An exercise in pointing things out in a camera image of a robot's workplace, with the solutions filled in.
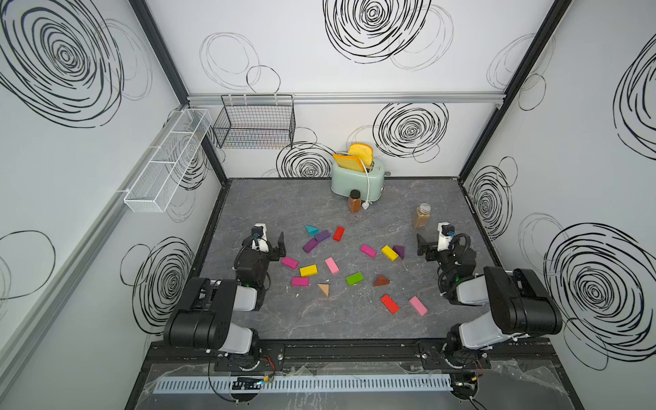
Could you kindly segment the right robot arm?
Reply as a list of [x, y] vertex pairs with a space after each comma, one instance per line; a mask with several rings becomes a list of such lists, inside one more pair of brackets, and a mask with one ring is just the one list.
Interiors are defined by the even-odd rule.
[[449, 303], [488, 308], [478, 318], [449, 330], [442, 355], [451, 365], [463, 367], [465, 355], [476, 355], [497, 344], [561, 331], [562, 315], [536, 273], [525, 268], [507, 271], [500, 266], [486, 266], [483, 273], [477, 273], [477, 253], [468, 235], [442, 234], [429, 242], [419, 234], [417, 254], [438, 264], [438, 289]]

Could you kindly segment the green block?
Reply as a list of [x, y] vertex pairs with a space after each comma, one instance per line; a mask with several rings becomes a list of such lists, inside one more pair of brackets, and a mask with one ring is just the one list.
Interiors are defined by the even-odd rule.
[[357, 285], [363, 280], [364, 280], [364, 276], [362, 273], [354, 273], [346, 278], [346, 282], [348, 286]]

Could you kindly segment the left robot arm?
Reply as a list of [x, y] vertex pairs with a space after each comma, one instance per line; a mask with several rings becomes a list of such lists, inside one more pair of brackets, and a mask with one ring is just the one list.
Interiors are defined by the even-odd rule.
[[188, 281], [165, 324], [165, 345], [259, 358], [257, 331], [234, 324], [232, 316], [261, 309], [271, 285], [269, 265], [286, 256], [285, 236], [281, 234], [272, 245], [266, 228], [254, 225], [243, 240], [232, 265], [236, 278]]

